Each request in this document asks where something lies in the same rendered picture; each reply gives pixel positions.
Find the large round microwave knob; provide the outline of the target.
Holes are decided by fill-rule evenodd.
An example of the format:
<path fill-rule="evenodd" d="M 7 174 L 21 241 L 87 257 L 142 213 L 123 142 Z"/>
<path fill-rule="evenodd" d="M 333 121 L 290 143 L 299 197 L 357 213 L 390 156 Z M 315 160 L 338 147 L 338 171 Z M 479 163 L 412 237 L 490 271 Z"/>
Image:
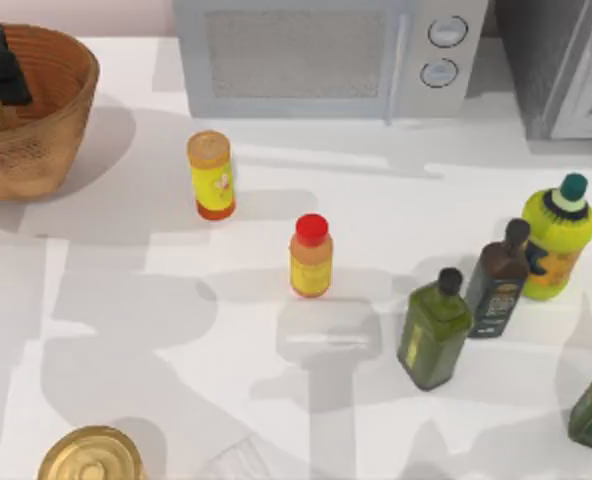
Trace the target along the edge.
<path fill-rule="evenodd" d="M 437 48 L 453 48 L 467 36 L 468 23 L 460 16 L 434 20 L 428 28 L 428 39 Z"/>

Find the yellow bottle with green cap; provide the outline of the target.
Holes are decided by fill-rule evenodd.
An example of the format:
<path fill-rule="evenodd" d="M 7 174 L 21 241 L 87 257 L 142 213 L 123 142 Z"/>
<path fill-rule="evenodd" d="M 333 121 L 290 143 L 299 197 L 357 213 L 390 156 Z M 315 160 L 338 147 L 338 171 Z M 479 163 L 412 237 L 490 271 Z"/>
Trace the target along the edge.
<path fill-rule="evenodd" d="M 567 286 L 573 269 L 592 240 L 592 207 L 587 178 L 569 173 L 555 188 L 539 190 L 526 201 L 522 218 L 531 233 L 526 245 L 529 275 L 523 295 L 546 301 Z"/>

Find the pale microwave oven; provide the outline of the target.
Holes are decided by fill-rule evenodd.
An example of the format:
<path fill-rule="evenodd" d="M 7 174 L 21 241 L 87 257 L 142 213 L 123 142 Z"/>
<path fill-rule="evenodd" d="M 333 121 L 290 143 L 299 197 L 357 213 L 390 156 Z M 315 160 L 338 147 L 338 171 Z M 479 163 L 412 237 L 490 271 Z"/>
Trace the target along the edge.
<path fill-rule="evenodd" d="M 402 56 L 396 110 L 392 121 L 407 118 L 444 118 L 462 105 L 475 60 L 488 0 L 400 0 L 407 15 L 407 37 Z M 437 48 L 428 39 L 434 20 L 460 16 L 469 25 L 466 38 L 453 48 Z M 448 58 L 459 68 L 449 86 L 432 89 L 420 80 L 424 64 Z"/>

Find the yellow bottle with red cap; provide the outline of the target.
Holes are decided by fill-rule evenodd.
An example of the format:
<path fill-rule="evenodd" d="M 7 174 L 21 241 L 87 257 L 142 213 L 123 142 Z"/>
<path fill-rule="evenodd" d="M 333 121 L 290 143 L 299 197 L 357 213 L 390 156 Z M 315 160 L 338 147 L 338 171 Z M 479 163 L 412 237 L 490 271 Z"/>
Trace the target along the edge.
<path fill-rule="evenodd" d="M 332 283 L 333 240 L 328 221 L 318 213 L 300 216 L 289 251 L 292 289 L 305 298 L 324 295 Z"/>

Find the dark brown bottle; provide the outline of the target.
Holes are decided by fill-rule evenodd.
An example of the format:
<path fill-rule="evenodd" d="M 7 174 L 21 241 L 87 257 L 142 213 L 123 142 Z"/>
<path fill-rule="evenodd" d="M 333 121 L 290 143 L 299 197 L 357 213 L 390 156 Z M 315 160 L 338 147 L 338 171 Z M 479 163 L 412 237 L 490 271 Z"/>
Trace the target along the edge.
<path fill-rule="evenodd" d="M 529 223 L 514 218 L 508 222 L 503 240 L 481 250 L 465 296 L 473 318 L 470 338 L 503 334 L 529 274 L 524 251 L 529 235 Z"/>

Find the small round microwave knob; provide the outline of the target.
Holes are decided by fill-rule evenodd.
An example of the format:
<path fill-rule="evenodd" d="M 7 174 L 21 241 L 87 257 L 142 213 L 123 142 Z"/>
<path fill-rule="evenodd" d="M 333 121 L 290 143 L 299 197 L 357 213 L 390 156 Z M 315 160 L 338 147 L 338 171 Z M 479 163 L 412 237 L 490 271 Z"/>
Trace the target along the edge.
<path fill-rule="evenodd" d="M 424 64 L 419 74 L 422 83 L 432 89 L 451 85 L 458 75 L 458 65 L 448 58 L 440 58 Z"/>

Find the microwave door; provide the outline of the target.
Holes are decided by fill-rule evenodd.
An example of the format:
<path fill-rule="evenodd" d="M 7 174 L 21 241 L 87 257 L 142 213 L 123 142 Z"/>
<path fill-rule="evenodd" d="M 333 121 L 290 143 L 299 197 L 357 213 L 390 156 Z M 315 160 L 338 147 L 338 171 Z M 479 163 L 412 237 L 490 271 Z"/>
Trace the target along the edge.
<path fill-rule="evenodd" d="M 195 118 L 386 118 L 400 0 L 173 0 Z"/>

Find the green square bottle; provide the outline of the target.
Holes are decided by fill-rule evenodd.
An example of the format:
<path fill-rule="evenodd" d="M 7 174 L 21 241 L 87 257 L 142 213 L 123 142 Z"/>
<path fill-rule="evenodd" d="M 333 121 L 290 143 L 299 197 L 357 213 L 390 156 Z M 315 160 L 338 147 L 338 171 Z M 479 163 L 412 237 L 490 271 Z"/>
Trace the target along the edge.
<path fill-rule="evenodd" d="M 408 298 L 397 359 L 415 386 L 433 390 L 448 382 L 473 326 L 473 316 L 461 296 L 463 275 L 455 267 Z"/>

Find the yellow bottle with tan cap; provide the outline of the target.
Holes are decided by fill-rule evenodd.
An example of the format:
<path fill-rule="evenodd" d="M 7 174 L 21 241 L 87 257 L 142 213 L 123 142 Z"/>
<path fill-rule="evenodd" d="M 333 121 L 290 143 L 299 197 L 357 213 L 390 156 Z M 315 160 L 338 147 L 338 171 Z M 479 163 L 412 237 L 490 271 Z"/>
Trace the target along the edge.
<path fill-rule="evenodd" d="M 194 199 L 201 217 L 223 220 L 236 207 L 231 144 L 221 132 L 204 130 L 187 142 Z"/>

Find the brown woven basket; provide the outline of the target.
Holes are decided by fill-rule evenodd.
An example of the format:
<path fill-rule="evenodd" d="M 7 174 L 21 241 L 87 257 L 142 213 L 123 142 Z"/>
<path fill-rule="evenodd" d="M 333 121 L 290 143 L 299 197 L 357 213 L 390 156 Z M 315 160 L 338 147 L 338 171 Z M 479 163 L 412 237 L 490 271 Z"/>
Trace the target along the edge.
<path fill-rule="evenodd" d="M 33 101 L 17 108 L 18 128 L 0 132 L 0 200 L 35 199 L 56 191 L 72 166 L 100 66 L 66 33 L 13 23 L 4 30 Z"/>

